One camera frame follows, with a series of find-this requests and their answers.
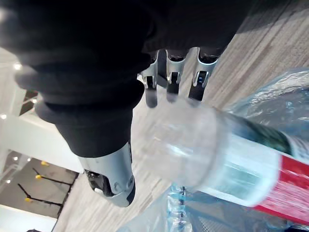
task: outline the white wall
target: white wall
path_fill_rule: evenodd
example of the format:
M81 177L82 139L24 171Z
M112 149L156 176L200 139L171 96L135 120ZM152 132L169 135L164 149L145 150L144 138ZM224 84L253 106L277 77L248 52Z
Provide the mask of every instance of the white wall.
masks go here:
M34 114L8 115L4 121L1 146L72 171L84 171L53 124Z
M0 232L51 232L57 219L0 205Z
M19 88L14 81L14 64L16 57L0 48L0 114L19 115L26 91ZM3 120L0 120L0 131ZM0 173L3 171L5 160L9 151L0 147Z

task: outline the plastic wrap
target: plastic wrap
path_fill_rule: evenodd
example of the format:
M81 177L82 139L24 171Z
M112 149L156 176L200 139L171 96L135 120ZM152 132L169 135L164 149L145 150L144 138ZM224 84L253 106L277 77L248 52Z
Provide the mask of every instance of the plastic wrap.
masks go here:
M226 109L309 140L309 70L284 73ZM271 232L293 225L279 217L172 185L119 232Z

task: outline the bottle label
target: bottle label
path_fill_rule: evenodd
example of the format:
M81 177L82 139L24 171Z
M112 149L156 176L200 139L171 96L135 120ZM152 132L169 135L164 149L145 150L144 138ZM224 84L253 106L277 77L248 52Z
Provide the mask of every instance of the bottle label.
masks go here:
M309 144L229 115L225 163L205 192L309 224Z
M282 155L279 180L255 209L309 224L309 166Z

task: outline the red label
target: red label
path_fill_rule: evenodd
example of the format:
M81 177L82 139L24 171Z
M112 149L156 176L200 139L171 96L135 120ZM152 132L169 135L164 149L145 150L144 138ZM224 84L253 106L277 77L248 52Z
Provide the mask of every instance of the red label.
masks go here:
M309 166L282 156L278 183L255 209L309 225Z

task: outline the robotic hand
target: robotic hand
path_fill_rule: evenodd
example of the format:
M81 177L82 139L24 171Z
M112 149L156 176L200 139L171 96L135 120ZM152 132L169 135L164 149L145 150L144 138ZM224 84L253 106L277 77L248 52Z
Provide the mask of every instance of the robotic hand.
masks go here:
M159 65L162 64L161 60L158 61L159 53L163 51L157 51L152 53L152 63L150 66L142 71L142 76L145 91L146 91L146 103L148 107L153 108L157 106L156 85L158 78L166 80L167 88L167 100L174 102L177 99L179 93L179 84L183 74L183 68L186 62L186 56L188 50L170 50L166 49L166 74L159 75ZM205 87L208 83L214 68L216 67L221 54L210 55L207 48L199 47L194 63L194 71L192 77L192 84L189 92L189 98L201 101Z

